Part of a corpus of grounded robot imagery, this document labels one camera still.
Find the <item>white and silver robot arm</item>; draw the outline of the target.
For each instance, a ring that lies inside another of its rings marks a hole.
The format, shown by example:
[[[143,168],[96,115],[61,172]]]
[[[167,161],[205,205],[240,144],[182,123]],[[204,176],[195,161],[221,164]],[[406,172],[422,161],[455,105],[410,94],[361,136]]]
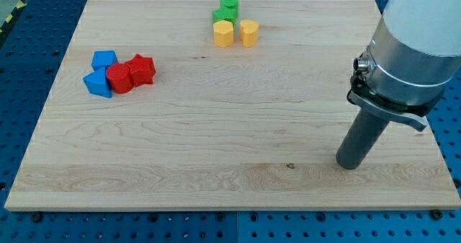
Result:
[[[388,0],[369,45],[354,59],[348,100],[353,128],[425,118],[460,68],[460,0]]]

